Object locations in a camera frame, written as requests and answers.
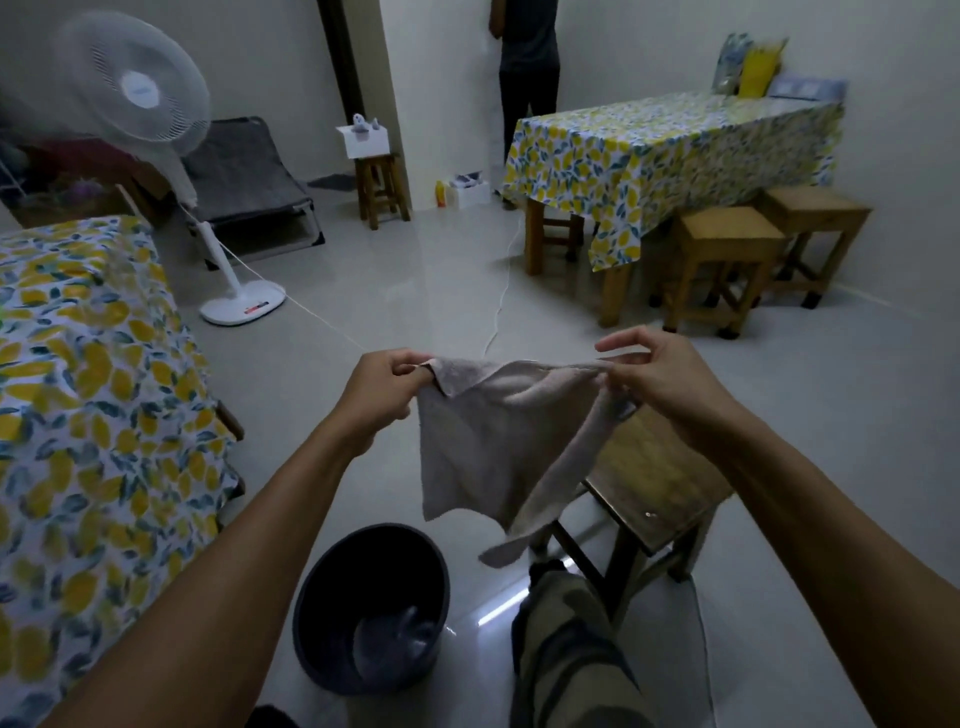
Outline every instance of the fan base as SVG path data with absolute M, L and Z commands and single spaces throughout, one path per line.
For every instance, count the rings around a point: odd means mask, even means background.
M 239 296 L 204 303 L 200 315 L 217 326 L 237 327 L 266 316 L 286 298 L 283 286 L 267 280 L 252 280 L 240 286 Z

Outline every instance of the cable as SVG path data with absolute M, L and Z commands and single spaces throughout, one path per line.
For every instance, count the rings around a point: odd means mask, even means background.
M 516 226 L 516 233 L 511 239 L 510 243 L 507 245 L 507 285 L 504 286 L 503 293 L 500 294 L 500 305 L 496 309 L 496 313 L 493 314 L 493 334 L 487 340 L 487 346 L 483 348 L 483 353 L 480 354 L 481 359 L 487 358 L 487 352 L 490 350 L 490 344 L 493 343 L 493 339 L 496 338 L 496 335 L 500 332 L 500 311 L 503 310 L 503 300 L 507 296 L 507 290 L 510 288 L 510 269 L 513 268 L 513 261 L 510 258 L 510 250 L 513 248 L 516 239 L 520 237 L 520 233 L 523 230 L 523 218 L 520 218 L 519 224 Z
M 700 590 L 697 589 L 697 585 L 693 581 L 693 574 L 690 574 L 690 588 L 693 590 L 693 600 L 697 605 L 697 621 L 700 622 L 700 634 L 704 638 L 704 673 L 707 675 L 707 701 L 710 706 L 710 719 L 713 722 L 713 728 L 719 728 L 716 701 L 713 699 L 713 680 L 710 677 L 710 647 L 707 644 L 707 625 L 704 623 L 704 613 L 700 607 Z
M 257 276 L 260 280 L 263 280 L 263 281 L 266 282 L 266 283 L 270 283 L 271 285 L 275 286 L 278 290 L 282 291 L 282 292 L 286 295 L 286 297 L 287 297 L 288 299 L 290 299 L 290 303 L 293 303 L 294 305 L 298 305 L 300 308 L 302 308 L 304 311 L 306 311 L 307 313 L 309 313 L 309 314 L 310 314 L 311 316 L 313 316 L 315 319 L 319 319 L 319 320 L 320 320 L 321 322 L 323 322 L 327 327 L 332 328 L 334 331 L 336 331 L 337 333 L 339 333 L 341 336 L 343 336 L 345 339 L 347 339 L 353 346 L 355 346 L 355 347 L 356 347 L 357 349 L 359 349 L 361 352 L 367 353 L 367 350 L 366 350 L 363 346 L 361 346 L 360 344 L 358 344 L 357 342 L 355 342 L 353 339 L 351 339 L 349 336 L 347 336 L 346 333 L 344 333 L 343 331 L 340 331 L 338 328 L 336 328 L 335 326 L 333 326 L 333 324 L 331 324 L 327 319 L 325 319 L 325 318 L 324 318 L 323 316 L 321 316 L 319 313 L 314 313 L 314 312 L 311 311 L 309 308 L 307 308 L 305 305 L 303 305 L 302 303 L 300 303 L 297 299 L 295 299 L 293 296 L 291 296 L 289 293 L 286 293 L 286 290 L 285 290 L 282 286 L 280 286 L 280 285 L 278 285 L 278 284 L 276 284 L 276 283 L 273 283 L 273 282 L 270 281 L 270 280 L 265 279 L 265 278 L 264 278 L 263 276 L 261 276 L 259 273 L 257 273 L 256 271 L 254 271 L 253 268 L 251 268 L 251 267 L 250 267 L 249 265 L 247 265 L 243 260 L 240 259 L 239 255 L 237 255 L 234 251 L 232 251 L 230 248 L 228 248 L 226 245 L 224 245 L 223 242 L 221 242 L 219 239 L 217 240 L 217 242 L 220 243 L 220 247 L 223 248 L 225 251 L 227 251 L 229 254 L 231 254 L 231 255 L 236 259 L 236 261 L 237 261 L 238 263 L 240 263 L 240 265 L 242 265 L 242 266 L 243 266 L 244 268 L 246 268 L 248 271 L 250 271 L 251 273 L 253 273 L 253 274 L 254 274 L 255 276 Z

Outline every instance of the clothing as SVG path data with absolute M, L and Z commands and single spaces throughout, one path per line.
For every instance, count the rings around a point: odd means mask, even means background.
M 650 708 L 613 637 L 585 578 L 556 569 L 532 578 L 511 634 L 511 728 L 653 728 Z
M 556 22 L 557 0 L 507 0 L 500 70 L 560 68 Z
M 500 71 L 500 104 L 503 107 L 503 158 L 510 156 L 516 122 L 526 117 L 557 112 L 560 67 L 532 71 Z
M 506 542 L 480 560 L 513 563 L 557 519 L 616 426 L 636 411 L 603 383 L 606 361 L 568 367 L 431 359 L 417 394 L 423 517 L 467 508 Z

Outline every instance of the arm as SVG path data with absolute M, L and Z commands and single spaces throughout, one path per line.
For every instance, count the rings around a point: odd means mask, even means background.
M 500 40 L 507 26 L 507 0 L 492 0 L 490 5 L 490 35 Z
M 340 401 L 43 728 L 242 726 L 340 478 L 432 379 L 408 350 L 365 354 Z
M 881 726 L 960 725 L 960 591 L 898 544 L 737 402 L 681 336 L 645 327 L 597 344 L 625 386 L 727 477 Z

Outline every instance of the tablecloth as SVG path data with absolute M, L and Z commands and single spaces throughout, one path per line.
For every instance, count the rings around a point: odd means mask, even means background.
M 831 181 L 839 104 L 675 93 L 521 119 L 504 191 L 600 223 L 593 270 L 638 260 L 682 206 L 732 205 L 765 186 Z
M 216 535 L 206 365 L 131 217 L 0 238 L 0 722 L 35 725 Z

